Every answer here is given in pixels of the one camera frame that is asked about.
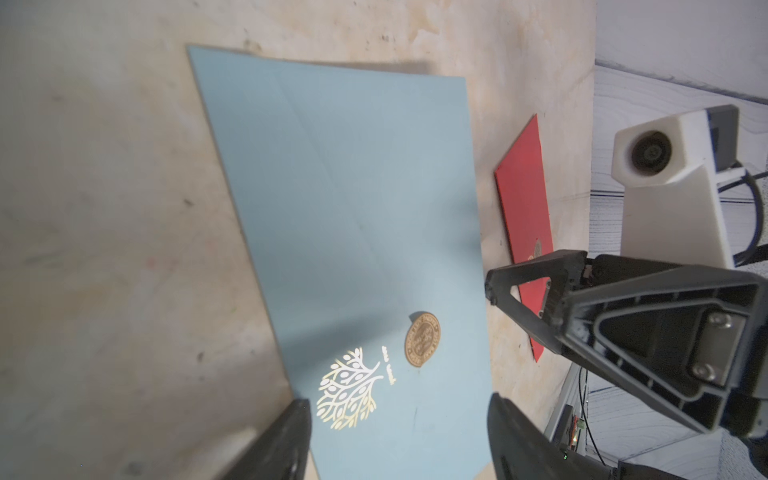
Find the light blue envelope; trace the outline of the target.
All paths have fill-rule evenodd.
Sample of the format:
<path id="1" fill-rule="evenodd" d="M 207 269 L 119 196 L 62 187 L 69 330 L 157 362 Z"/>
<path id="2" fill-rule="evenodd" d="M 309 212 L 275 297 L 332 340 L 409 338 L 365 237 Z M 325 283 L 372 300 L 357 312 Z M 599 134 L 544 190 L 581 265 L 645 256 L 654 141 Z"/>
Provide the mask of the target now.
<path id="1" fill-rule="evenodd" d="M 319 476 L 474 478 L 492 382 L 465 80 L 189 58 Z"/>

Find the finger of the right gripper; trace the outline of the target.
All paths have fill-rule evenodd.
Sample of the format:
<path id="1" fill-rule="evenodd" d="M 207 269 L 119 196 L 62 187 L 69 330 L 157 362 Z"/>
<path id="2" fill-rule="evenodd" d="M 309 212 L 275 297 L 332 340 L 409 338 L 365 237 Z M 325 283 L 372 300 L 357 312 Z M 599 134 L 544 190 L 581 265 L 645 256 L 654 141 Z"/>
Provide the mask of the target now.
<path id="1" fill-rule="evenodd" d="M 739 270 L 559 250 L 486 276 L 539 344 L 699 431 L 767 433 L 767 281 Z"/>

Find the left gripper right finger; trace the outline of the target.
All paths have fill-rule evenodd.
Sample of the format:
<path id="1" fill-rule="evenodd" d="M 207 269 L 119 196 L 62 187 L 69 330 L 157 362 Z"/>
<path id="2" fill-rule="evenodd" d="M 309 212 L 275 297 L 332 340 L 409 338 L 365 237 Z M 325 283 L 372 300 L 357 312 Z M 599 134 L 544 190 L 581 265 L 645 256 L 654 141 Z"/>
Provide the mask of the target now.
<path id="1" fill-rule="evenodd" d="M 550 442 L 509 399 L 490 398 L 487 430 L 497 479 L 611 479 L 612 469 Z"/>

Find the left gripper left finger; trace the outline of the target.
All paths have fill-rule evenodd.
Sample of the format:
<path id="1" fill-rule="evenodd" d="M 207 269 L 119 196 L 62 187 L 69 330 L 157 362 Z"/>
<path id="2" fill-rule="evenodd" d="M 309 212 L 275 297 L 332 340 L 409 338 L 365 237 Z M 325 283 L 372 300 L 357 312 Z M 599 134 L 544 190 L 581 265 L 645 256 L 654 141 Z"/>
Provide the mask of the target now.
<path id="1" fill-rule="evenodd" d="M 302 480 L 312 434 L 308 399 L 293 400 L 221 479 Z"/>

